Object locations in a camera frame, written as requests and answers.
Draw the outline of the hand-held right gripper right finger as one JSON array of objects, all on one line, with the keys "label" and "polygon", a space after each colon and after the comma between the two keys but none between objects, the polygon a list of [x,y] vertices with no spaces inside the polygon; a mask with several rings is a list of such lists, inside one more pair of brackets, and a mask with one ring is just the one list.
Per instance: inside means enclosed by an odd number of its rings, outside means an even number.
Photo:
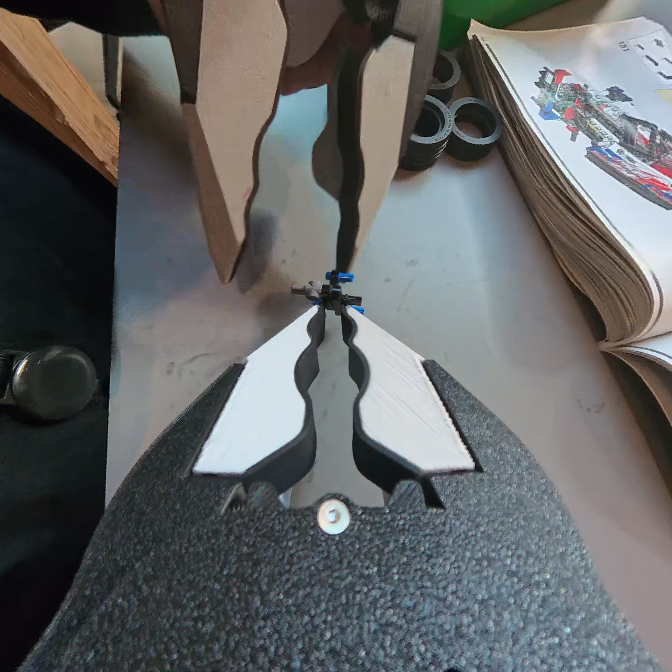
[{"label": "hand-held right gripper right finger", "polygon": [[392,496],[416,483],[444,508],[435,476],[471,473],[476,458],[425,369],[427,360],[354,307],[341,313],[348,371],[357,386],[352,454],[358,471]]}]

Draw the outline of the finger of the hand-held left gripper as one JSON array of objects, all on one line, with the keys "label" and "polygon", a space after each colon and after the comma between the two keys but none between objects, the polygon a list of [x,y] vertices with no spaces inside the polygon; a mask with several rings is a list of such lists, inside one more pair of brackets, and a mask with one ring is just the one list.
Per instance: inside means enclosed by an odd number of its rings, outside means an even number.
[{"label": "finger of the hand-held left gripper", "polygon": [[208,251],[231,282],[288,53],[284,1],[176,1],[175,64]]},{"label": "finger of the hand-held left gripper", "polygon": [[340,223],[335,270],[350,272],[397,170],[415,45],[388,36],[343,57],[335,84]]}]

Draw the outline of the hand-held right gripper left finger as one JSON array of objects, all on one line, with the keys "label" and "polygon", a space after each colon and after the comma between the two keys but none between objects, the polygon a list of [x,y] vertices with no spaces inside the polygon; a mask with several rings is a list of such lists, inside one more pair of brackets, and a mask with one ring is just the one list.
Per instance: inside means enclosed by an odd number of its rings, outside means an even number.
[{"label": "hand-held right gripper left finger", "polygon": [[316,428],[309,388],[319,373],[325,311],[313,306],[250,354],[194,465],[248,489],[291,491],[314,466]]}]

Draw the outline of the black connector with blue pin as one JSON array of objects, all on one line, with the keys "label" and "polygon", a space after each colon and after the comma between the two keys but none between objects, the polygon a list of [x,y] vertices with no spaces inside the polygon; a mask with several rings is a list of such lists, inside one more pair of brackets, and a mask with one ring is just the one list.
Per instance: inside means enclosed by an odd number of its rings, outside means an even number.
[{"label": "black connector with blue pin", "polygon": [[350,307],[357,313],[363,315],[362,297],[343,293],[343,284],[354,282],[353,273],[330,271],[325,274],[326,282],[322,283],[318,291],[319,305],[325,310],[334,312],[335,315],[342,316],[345,309]]}]

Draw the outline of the grey desk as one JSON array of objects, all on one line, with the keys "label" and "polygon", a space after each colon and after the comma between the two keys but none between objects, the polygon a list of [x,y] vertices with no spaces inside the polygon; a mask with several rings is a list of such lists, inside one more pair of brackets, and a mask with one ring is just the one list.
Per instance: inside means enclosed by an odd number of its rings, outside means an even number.
[{"label": "grey desk", "polygon": [[[307,308],[338,207],[313,178],[326,91],[280,100],[252,229],[223,284],[204,237],[171,46],[126,38],[105,500],[229,365]],[[530,449],[637,628],[671,628],[671,497],[498,152],[392,183],[354,270],[366,316],[434,359]]]}]

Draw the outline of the person's left hand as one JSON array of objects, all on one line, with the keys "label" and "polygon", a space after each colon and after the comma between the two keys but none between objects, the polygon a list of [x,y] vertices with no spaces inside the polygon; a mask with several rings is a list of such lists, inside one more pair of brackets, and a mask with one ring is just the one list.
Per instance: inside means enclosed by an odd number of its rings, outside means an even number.
[{"label": "person's left hand", "polygon": [[304,63],[285,68],[280,80],[280,95],[290,96],[328,85],[341,53],[347,48],[367,48],[371,36],[370,22],[358,23],[348,12],[342,12],[314,55]]}]

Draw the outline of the ribbed black rubber tyre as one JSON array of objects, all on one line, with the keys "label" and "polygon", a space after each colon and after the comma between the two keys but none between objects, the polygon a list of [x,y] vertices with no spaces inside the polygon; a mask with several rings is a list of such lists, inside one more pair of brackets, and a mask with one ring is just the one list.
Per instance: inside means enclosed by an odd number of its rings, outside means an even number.
[{"label": "ribbed black rubber tyre", "polygon": [[399,168],[421,172],[432,167],[444,152],[454,127],[454,115],[438,98],[426,95]]}]

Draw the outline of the wooden furniture piece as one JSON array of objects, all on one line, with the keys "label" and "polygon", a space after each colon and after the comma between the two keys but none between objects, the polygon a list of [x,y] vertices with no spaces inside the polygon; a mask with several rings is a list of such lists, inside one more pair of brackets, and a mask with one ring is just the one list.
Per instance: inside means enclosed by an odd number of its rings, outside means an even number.
[{"label": "wooden furniture piece", "polygon": [[1,95],[118,186],[120,128],[36,18],[1,10]]}]

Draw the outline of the open building instruction book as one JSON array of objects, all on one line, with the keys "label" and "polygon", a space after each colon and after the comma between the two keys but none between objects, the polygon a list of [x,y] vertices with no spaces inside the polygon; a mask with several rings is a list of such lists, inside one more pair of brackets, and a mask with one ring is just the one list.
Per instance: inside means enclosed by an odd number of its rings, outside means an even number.
[{"label": "open building instruction book", "polygon": [[671,34],[639,16],[540,31],[472,20],[469,64],[500,151],[599,347],[671,422]]}]

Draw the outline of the person's black clothing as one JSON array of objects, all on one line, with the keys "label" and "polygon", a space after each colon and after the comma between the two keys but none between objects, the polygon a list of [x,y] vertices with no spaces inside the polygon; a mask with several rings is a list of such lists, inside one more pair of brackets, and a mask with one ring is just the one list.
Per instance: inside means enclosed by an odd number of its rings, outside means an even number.
[{"label": "person's black clothing", "polygon": [[1,98],[1,350],[67,345],[89,404],[40,421],[1,404],[1,670],[57,612],[105,502],[117,188]]}]

